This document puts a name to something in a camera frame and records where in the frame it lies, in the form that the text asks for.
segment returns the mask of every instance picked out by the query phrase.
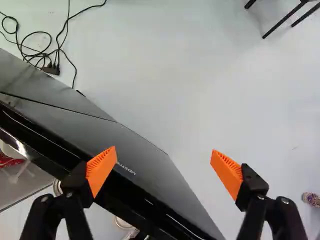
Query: red object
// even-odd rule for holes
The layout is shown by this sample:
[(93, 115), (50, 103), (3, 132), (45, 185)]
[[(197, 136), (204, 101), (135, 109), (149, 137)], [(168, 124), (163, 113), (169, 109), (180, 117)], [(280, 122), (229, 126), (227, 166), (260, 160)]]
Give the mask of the red object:
[(3, 152), (0, 151), (0, 169), (16, 164), (22, 164), (24, 161), (24, 159), (17, 159), (6, 156)]

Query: orange clamp pad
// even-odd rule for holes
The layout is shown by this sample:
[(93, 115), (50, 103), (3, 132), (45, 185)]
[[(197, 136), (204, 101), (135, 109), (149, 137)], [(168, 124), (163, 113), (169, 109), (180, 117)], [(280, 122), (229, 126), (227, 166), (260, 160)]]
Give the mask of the orange clamp pad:
[(85, 178), (89, 182), (94, 198), (97, 196), (116, 163), (117, 153), (114, 146), (101, 152), (86, 163)]
[(244, 180), (241, 166), (215, 149), (212, 150), (210, 164), (233, 200), (236, 201), (240, 186)]

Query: screw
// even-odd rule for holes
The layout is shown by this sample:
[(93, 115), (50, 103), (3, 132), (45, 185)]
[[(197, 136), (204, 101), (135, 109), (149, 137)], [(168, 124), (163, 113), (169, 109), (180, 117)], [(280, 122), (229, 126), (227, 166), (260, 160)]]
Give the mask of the screw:
[(66, 197), (67, 198), (70, 198), (72, 196), (72, 192), (68, 192), (67, 194), (66, 194)]
[(284, 203), (284, 204), (289, 204), (289, 200), (285, 197), (281, 198), (281, 201)]
[(41, 199), (41, 202), (44, 203), (45, 201), (47, 201), (49, 199), (48, 196), (44, 196), (42, 199)]
[(265, 198), (261, 195), (257, 195), (257, 198), (260, 199), (260, 200), (265, 200)]

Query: power cable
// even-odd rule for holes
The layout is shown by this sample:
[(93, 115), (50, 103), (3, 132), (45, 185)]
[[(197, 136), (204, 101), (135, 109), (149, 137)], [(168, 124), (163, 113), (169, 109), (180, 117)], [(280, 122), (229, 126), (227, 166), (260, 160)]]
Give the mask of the power cable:
[[(0, 11), (0, 15), (3, 15), (3, 19), (1, 21), (1, 26), (3, 31), (8, 34), (8, 35), (14, 35), (15, 36), (15, 41), (9, 40), (6, 36), (6, 34), (2, 31), (0, 31), (0, 34), (4, 37), (4, 39), (6, 41), (8, 41), (9, 43), (12, 44), (16, 44), (21, 56), (22, 56), (22, 60), (29, 63), (30, 65), (34, 66), (37, 69), (40, 69), (46, 73), (50, 73), (50, 74), (55, 74), (55, 75), (59, 75), (60, 74), (60, 52), (63, 53), (63, 55), (65, 56), (65, 58), (68, 60), (68, 62), (73, 66), (74, 68), (74, 76), (73, 76), (73, 80), (72, 80), (72, 88), (75, 87), (75, 80), (76, 80), (76, 76), (77, 76), (77, 67), (73, 64), (73, 62), (70, 60), (70, 58), (68, 57), (68, 55), (65, 53), (65, 51), (62, 50), (62, 46), (65, 43), (67, 36), (68, 36), (68, 28), (69, 28), (69, 21), (73, 18), (75, 18), (76, 16), (78, 16), (79, 14), (92, 9), (92, 8), (99, 8), (99, 7), (103, 7), (105, 4), (107, 3), (107, 0), (104, 0), (101, 4), (97, 4), (97, 5), (92, 5), (89, 7), (86, 7), (84, 9), (82, 9), (81, 11), (77, 12), (76, 14), (70, 16), (70, 0), (68, 0), (68, 11), (67, 11), (67, 17), (66, 20), (64, 21), (63, 27), (61, 29), (61, 31), (56, 35), (55, 37), (55, 41), (57, 44), (57, 48), (51, 52), (46, 52), (52, 45), (52, 36), (50, 35), (50, 33), (48, 33), (47, 31), (33, 31), (29, 34), (27, 34), (22, 41), (19, 43), (18, 41), (18, 30), (19, 30), (19, 23), (18, 20), (16, 18), (14, 18), (13, 16), (9, 16), (6, 15), (5, 13), (3, 13), (2, 11)], [(5, 22), (6, 20), (11, 20), (15, 23), (15, 30), (13, 31), (9, 31), (6, 29), (5, 27)], [(65, 36), (63, 38), (63, 41), (61, 43), (59, 43), (59, 37), (60, 35), (65, 31)], [(49, 43), (48, 45), (43, 49), (43, 50), (36, 50), (32, 47), (26, 46), (23, 43), (25, 42), (25, 40), (27, 38), (29, 38), (32, 35), (36, 35), (36, 34), (45, 34), (49, 36)], [(24, 51), (23, 48), (32, 50), (36, 53), (34, 54), (28, 54)], [(54, 57), (54, 61), (52, 61), (51, 59), (51, 55), (55, 54)], [(38, 59), (38, 61), (33, 64), (31, 63), (32, 60), (34, 59)]]

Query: shoe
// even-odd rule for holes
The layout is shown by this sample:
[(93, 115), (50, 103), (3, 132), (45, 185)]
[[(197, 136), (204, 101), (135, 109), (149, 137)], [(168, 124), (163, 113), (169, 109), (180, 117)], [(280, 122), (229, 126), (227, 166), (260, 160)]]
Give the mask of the shoe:
[(320, 208), (320, 196), (313, 192), (304, 192), (302, 194), (302, 201), (315, 208)]
[(22, 164), (24, 161), (24, 159), (8, 157), (0, 151), (0, 169), (16, 164)]

